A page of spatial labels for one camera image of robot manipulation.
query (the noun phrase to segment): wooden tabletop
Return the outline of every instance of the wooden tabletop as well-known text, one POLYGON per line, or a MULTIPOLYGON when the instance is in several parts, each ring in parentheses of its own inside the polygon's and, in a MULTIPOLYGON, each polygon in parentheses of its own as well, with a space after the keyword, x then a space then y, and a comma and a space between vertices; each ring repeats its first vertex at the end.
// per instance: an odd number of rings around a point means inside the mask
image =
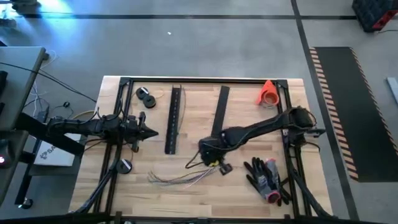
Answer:
MULTIPOLYGON (((104 77, 97 106, 101 114, 112 114, 120 77, 104 77)), ((307 97, 301 79, 287 79, 293 106, 308 108, 307 97)), ((165 134, 169 115, 171 89, 180 83, 139 83, 134 82, 134 91, 146 87, 156 97, 155 108, 147 109, 136 96, 132 97, 129 114, 138 116, 145 111, 146 125, 159 132, 159 135, 140 142, 140 150, 132 159, 133 171, 118 175, 113 200, 112 213, 122 211, 125 216, 137 217, 223 217, 223 218, 283 218, 293 215, 292 204, 270 205, 256 192, 246 179, 244 161, 252 157, 264 160, 274 158, 280 178, 287 177, 280 131, 259 136, 250 140, 238 150, 226 155, 226 162, 234 169, 226 176, 215 172, 186 188, 186 185, 160 187, 148 182, 147 173, 153 171, 160 178, 171 179, 196 170, 184 169, 184 165, 198 150, 198 141, 211 133, 213 119, 220 93, 220 84, 181 83, 183 87, 180 107, 180 134, 176 155, 165 155, 165 134)), ((224 128, 247 126, 277 114, 276 108, 263 108, 254 101, 262 85, 232 84, 230 87, 224 128)), ((73 192, 70 210, 76 210, 92 193, 98 184, 101 164, 105 152, 105 143, 85 152, 73 192)), ((122 158, 130 159, 132 151, 124 146, 122 158)), ((323 174, 318 149, 307 145, 302 148, 302 160, 307 186, 323 206, 331 213, 331 205, 323 174)), ((298 187, 300 213, 303 213, 302 196, 298 187)), ((104 210, 108 188, 104 190, 101 210, 104 210)))

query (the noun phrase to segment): chair wheel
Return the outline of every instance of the chair wheel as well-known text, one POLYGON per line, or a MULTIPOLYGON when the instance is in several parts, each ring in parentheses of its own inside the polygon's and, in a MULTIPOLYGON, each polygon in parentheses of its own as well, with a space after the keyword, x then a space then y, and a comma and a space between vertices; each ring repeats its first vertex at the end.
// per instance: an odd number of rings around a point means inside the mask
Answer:
POLYGON ((24 203, 22 205, 19 205, 18 208, 30 209, 32 205, 33 205, 33 200, 25 198, 24 203))

